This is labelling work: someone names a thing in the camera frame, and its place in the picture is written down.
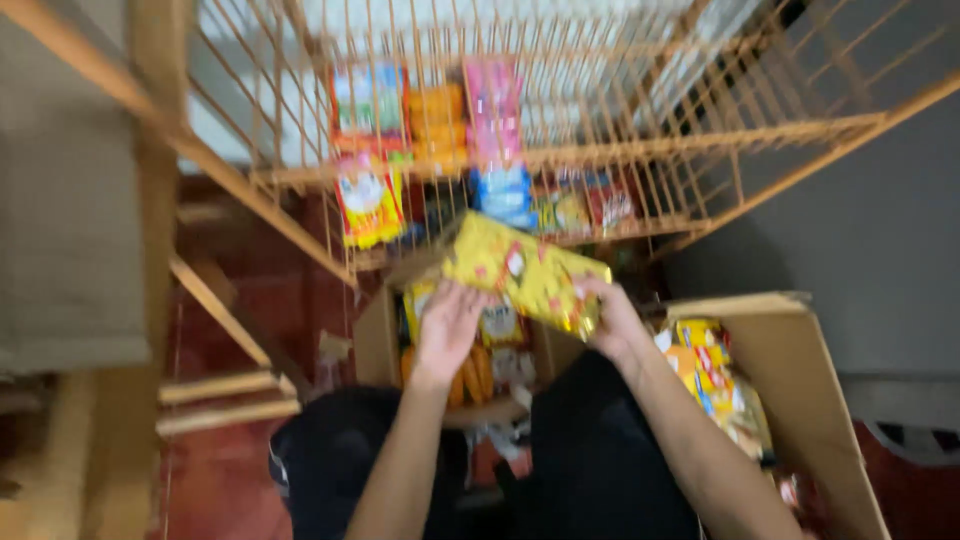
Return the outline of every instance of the hand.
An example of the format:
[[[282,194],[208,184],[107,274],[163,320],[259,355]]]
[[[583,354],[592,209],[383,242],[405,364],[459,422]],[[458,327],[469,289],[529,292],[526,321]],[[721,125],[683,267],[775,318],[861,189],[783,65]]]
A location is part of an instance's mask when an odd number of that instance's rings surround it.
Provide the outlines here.
[[[480,313],[495,302],[492,294],[441,280],[423,307],[411,378],[420,372],[430,382],[449,386],[473,345]]]
[[[643,326],[623,287],[593,276],[575,277],[573,282],[600,299],[600,326],[590,338],[590,346],[609,358],[621,373],[633,367],[637,361],[635,351],[646,350],[653,343],[653,337]]]

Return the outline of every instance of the wire grid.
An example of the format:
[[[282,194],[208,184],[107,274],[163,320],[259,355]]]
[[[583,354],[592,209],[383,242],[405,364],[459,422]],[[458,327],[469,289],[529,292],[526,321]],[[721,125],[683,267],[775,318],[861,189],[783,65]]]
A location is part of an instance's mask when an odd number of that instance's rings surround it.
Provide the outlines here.
[[[392,165],[403,183],[405,219],[427,222],[425,238],[416,245],[398,240],[369,250],[345,248],[332,193],[343,172],[335,165],[340,151],[331,136],[333,70],[369,67],[373,72],[385,65],[398,78],[406,73],[410,92],[422,92],[460,84],[466,58],[515,61],[521,82],[521,152],[510,156],[500,140],[499,160],[505,166],[522,161],[537,191],[587,189],[583,183],[560,187],[556,178],[564,171],[605,173],[630,193],[636,210],[636,220],[615,231],[594,227],[592,233],[550,240],[571,246],[693,232],[744,204],[741,153],[796,145],[828,149],[882,121],[884,110],[872,100],[871,85],[950,27],[933,29],[870,75],[855,64],[852,51],[910,3],[899,0],[859,37],[843,41],[831,21],[856,9],[852,3],[811,2],[805,7],[814,21],[812,30],[794,43],[781,21],[784,9],[795,8],[796,2],[728,2],[742,13],[736,13],[735,25],[719,28],[715,21],[710,26],[723,9],[724,2],[717,0],[612,2],[602,13],[584,11],[579,2],[201,0],[199,43],[249,101],[246,126],[231,119],[195,79],[191,84],[249,149],[254,185],[276,200],[285,189],[319,191],[324,216],[319,240],[356,272],[429,248],[444,225],[469,205],[465,175],[444,170],[466,173],[481,161],[417,157]],[[204,14],[213,22],[203,24]],[[239,45],[246,70],[232,67],[228,56],[218,52],[207,35],[211,28]],[[801,66],[798,56],[815,46],[822,64]],[[831,103],[817,87],[825,77],[844,88]],[[375,80],[372,102],[379,102]],[[347,108],[355,122],[352,83],[348,103],[337,106]],[[501,120],[498,111],[493,114]],[[382,153],[387,134],[381,133],[377,113],[374,118],[373,150]],[[425,120],[430,138],[436,124]],[[451,139],[461,121],[447,112]],[[466,121],[473,127],[473,118]],[[404,122],[405,152],[411,148],[408,129]],[[298,147],[293,151],[291,140]],[[374,167],[373,172],[387,170]],[[727,179],[704,182],[716,174]]]

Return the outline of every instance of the black pants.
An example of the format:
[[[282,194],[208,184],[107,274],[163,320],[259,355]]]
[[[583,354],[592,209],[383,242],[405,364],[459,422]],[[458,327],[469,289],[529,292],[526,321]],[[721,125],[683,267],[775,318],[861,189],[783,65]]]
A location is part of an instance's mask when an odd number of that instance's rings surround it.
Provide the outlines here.
[[[295,538],[344,535],[398,403],[395,389],[345,388],[277,431],[272,474],[287,492]],[[606,358],[584,353],[534,398],[531,415],[534,471],[505,486],[503,535],[698,536],[695,514]],[[444,430],[424,537],[476,535],[474,522],[454,507],[466,473],[464,436]]]

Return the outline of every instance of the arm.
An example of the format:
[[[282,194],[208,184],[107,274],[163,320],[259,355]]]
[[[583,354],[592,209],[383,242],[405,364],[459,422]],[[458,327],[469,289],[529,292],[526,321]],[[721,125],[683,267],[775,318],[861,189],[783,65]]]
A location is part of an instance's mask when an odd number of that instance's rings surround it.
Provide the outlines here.
[[[492,299],[441,282],[423,309],[420,344],[394,424],[347,527],[347,538],[420,538],[437,469],[450,384]]]
[[[777,490],[687,392],[616,284],[579,283],[600,297],[594,345],[636,398],[677,484],[717,538],[802,538]]]

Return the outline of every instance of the person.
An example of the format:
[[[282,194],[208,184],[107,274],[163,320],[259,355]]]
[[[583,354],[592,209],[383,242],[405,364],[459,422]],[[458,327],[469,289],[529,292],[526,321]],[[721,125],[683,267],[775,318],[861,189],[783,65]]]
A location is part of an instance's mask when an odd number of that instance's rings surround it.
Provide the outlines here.
[[[803,538],[772,483],[673,373],[623,289],[575,284],[600,299],[601,325],[593,350],[534,399],[533,473],[506,493],[512,517],[498,533],[695,538],[700,520],[714,538]],[[455,508],[464,447],[442,420],[492,302],[440,282],[402,394],[334,393],[275,435],[295,537],[469,536]]]

